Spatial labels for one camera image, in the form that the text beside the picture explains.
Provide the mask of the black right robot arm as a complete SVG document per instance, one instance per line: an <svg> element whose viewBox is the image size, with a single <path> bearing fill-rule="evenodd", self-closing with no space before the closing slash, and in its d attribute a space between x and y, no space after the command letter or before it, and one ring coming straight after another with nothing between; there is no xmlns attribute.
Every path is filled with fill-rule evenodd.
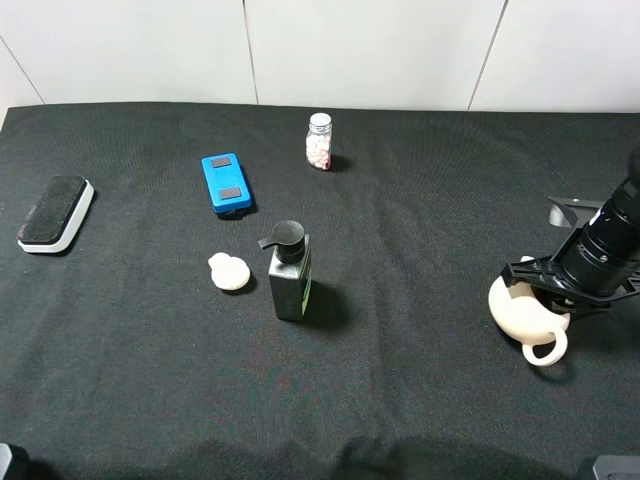
<svg viewBox="0 0 640 480"><path fill-rule="evenodd" d="M549 222L569 236L552 255L509 263L508 287L528 285L557 313L606 310L639 294L639 150L604 202L551 197Z"/></svg>

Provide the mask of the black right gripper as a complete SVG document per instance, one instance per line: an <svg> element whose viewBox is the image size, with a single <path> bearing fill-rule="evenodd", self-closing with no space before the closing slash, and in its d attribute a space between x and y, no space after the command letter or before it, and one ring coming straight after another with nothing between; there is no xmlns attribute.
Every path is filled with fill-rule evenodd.
<svg viewBox="0 0 640 480"><path fill-rule="evenodd" d="M507 288L519 284L529 285L543 306L557 314L584 316L591 312L604 312L614 302L639 296L638 272L632 274L613 294L596 296L565 281L550 256L507 263L502 269L502 279Z"/></svg>

